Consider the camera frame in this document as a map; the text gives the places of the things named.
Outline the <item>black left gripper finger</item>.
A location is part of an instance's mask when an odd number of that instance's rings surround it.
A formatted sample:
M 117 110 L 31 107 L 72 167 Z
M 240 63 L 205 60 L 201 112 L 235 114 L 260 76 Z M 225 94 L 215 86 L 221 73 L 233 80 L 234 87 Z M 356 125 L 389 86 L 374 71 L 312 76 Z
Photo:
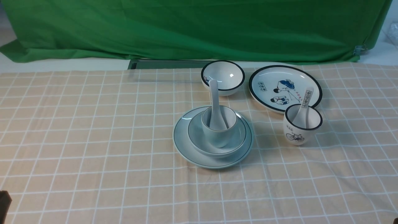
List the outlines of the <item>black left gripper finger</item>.
M 0 218 L 6 218 L 12 199 L 6 190 L 0 191 Z

